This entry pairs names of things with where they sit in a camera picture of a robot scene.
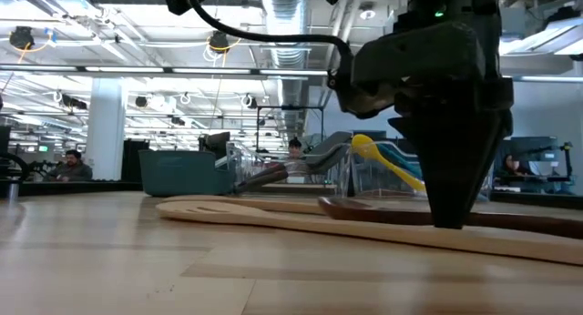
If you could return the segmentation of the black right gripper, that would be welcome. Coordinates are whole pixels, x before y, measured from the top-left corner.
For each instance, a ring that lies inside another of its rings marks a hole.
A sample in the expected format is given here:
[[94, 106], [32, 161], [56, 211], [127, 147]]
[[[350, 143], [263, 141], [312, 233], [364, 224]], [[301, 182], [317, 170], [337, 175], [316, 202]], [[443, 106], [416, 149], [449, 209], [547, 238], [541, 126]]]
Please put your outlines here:
[[470, 26], [445, 22], [380, 37], [353, 58], [355, 86], [394, 96], [402, 117], [388, 123], [415, 149], [437, 228], [465, 225], [513, 132], [513, 83], [501, 77], [496, 57]]

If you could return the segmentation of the large pale blue spoon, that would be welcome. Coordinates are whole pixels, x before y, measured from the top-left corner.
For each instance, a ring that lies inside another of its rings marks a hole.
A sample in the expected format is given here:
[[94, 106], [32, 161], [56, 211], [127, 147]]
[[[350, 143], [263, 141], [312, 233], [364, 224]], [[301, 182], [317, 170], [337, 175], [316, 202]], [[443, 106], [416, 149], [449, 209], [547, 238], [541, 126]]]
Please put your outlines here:
[[417, 155], [406, 154], [392, 143], [378, 143], [377, 148], [381, 155], [389, 162], [404, 169], [418, 179], [423, 178]]

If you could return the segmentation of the dark brown wooden spoon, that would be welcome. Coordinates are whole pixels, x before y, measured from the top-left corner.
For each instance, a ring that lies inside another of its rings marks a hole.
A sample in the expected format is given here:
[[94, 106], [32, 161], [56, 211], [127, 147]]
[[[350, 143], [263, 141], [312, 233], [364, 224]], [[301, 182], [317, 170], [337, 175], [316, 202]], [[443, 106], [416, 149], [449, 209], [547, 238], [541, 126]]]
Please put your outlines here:
[[[427, 211], [378, 208], [348, 198], [319, 198], [318, 204], [326, 215], [339, 220], [410, 226], [434, 224], [432, 214]], [[471, 212], [465, 224], [473, 227], [511, 229], [583, 240], [583, 221], [574, 219]]]

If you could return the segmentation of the grey wedge spatula black handle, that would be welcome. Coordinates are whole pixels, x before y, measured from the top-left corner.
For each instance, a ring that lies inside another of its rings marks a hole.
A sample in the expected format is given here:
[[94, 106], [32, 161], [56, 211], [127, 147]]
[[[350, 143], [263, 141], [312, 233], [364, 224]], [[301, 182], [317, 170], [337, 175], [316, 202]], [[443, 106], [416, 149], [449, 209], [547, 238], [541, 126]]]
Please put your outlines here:
[[287, 178], [311, 178], [315, 175], [324, 175], [345, 156], [351, 139], [350, 132], [335, 132], [307, 154], [301, 154], [283, 163], [265, 168], [258, 174], [244, 179], [237, 188], [251, 190]]

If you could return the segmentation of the long ceiling light strip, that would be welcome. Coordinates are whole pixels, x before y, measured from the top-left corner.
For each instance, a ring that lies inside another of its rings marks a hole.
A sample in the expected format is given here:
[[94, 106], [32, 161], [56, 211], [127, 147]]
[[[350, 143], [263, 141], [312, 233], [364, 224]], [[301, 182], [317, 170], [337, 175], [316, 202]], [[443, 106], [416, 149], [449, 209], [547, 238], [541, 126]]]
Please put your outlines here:
[[237, 67], [167, 67], [167, 66], [66, 66], [0, 64], [0, 72], [28, 73], [30, 75], [60, 76], [122, 76], [122, 77], [174, 77], [194, 78], [219, 76], [243, 79], [326, 79], [326, 70], [266, 69]]

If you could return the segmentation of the grey monitor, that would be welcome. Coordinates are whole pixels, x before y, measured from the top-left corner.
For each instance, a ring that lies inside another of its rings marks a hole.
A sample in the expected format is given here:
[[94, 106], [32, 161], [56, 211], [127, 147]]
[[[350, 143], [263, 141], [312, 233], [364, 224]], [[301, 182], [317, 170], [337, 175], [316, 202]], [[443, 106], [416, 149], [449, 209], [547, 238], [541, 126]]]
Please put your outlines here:
[[523, 162], [557, 162], [560, 148], [555, 137], [512, 137], [510, 153]]

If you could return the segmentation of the black equipment stand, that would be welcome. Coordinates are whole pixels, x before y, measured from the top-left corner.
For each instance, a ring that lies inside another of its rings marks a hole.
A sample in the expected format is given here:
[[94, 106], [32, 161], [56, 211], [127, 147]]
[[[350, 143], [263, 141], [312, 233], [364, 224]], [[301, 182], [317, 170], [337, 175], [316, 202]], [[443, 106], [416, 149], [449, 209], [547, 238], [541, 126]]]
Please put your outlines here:
[[557, 162], [528, 162], [535, 175], [553, 182], [571, 182], [573, 180], [570, 156], [572, 144], [570, 142], [559, 144], [559, 148], [559, 161]]

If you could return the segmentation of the white building column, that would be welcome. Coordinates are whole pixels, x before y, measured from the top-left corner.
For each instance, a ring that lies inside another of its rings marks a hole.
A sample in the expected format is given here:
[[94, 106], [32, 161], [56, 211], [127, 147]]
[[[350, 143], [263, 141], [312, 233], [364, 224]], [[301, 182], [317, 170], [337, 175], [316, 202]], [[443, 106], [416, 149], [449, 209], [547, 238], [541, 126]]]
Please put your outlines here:
[[127, 102], [121, 78], [92, 80], [85, 161], [93, 179], [121, 178]]

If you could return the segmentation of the light wooden spork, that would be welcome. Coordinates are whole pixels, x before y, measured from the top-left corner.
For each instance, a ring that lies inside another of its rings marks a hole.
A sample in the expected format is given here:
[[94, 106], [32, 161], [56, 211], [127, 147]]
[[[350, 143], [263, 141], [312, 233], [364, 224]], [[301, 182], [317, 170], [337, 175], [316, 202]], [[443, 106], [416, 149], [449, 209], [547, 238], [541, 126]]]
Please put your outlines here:
[[323, 217], [296, 218], [219, 201], [170, 201], [158, 204], [156, 209], [162, 218], [299, 230], [583, 267], [583, 242], [575, 240], [514, 238], [456, 229], [407, 227]]

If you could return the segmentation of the black monitor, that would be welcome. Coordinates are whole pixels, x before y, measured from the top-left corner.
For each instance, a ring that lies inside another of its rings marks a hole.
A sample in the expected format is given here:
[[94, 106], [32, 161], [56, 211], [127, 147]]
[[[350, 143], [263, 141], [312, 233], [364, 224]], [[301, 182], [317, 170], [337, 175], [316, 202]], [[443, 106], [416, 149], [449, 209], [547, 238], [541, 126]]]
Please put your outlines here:
[[227, 143], [230, 141], [230, 132], [218, 134], [202, 134], [198, 138], [199, 150], [212, 153], [217, 160], [227, 156]]

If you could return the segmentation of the dark cabinet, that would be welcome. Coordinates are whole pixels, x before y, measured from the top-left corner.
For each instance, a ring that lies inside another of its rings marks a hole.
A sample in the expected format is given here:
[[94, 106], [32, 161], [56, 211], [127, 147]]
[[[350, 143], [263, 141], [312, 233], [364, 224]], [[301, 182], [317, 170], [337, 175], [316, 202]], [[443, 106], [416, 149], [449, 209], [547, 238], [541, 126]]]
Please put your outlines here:
[[121, 180], [140, 183], [141, 169], [139, 152], [149, 149], [148, 140], [126, 139], [123, 145]]

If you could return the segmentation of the light wooden slotted spatula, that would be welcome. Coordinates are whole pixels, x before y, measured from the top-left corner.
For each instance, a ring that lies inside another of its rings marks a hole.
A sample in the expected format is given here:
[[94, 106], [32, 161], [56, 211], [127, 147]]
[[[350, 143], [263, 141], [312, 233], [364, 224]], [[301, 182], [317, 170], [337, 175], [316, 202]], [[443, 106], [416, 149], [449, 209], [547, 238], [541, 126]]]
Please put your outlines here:
[[258, 208], [267, 211], [278, 211], [298, 214], [312, 214], [325, 216], [325, 212], [318, 206], [316, 201], [310, 202], [295, 202], [284, 199], [268, 200], [256, 198], [240, 198], [240, 197], [223, 197], [223, 196], [207, 196], [207, 195], [187, 195], [164, 198], [162, 203], [178, 202], [178, 201], [216, 201], [228, 204], [239, 205], [243, 207]]

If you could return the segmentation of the silver spiral ventilation duct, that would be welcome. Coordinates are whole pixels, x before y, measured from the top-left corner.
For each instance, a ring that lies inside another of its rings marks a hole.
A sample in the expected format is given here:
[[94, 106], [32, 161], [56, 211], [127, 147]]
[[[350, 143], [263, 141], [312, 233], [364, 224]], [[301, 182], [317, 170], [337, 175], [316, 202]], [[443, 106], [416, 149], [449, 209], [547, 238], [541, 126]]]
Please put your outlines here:
[[[303, 35], [308, 29], [308, 0], [261, 0], [266, 11], [266, 31], [270, 35]], [[291, 48], [271, 50], [272, 66], [279, 69], [304, 69], [308, 57], [302, 44]], [[277, 82], [278, 98], [281, 106], [305, 106], [307, 103], [307, 84], [299, 79], [284, 79]], [[283, 134], [288, 140], [302, 135], [305, 110], [282, 110]]]

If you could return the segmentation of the black metal frame rig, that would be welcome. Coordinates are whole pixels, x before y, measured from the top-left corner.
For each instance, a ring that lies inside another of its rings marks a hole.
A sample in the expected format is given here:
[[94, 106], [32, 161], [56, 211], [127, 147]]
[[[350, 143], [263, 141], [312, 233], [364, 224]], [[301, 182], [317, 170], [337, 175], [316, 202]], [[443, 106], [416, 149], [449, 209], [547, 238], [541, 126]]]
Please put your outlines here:
[[261, 117], [261, 111], [263, 109], [269, 109], [270, 112], [273, 109], [278, 109], [281, 111], [301, 111], [301, 110], [319, 110], [321, 115], [320, 115], [320, 123], [321, 123], [321, 128], [320, 128], [320, 134], [321, 134], [321, 142], [323, 141], [323, 133], [324, 133], [324, 107], [320, 107], [320, 106], [295, 106], [292, 104], [288, 104], [288, 105], [283, 105], [283, 106], [258, 106], [256, 109], [256, 133], [255, 133], [255, 146], [256, 148], [259, 148], [260, 146], [260, 122], [263, 119], [263, 117]]

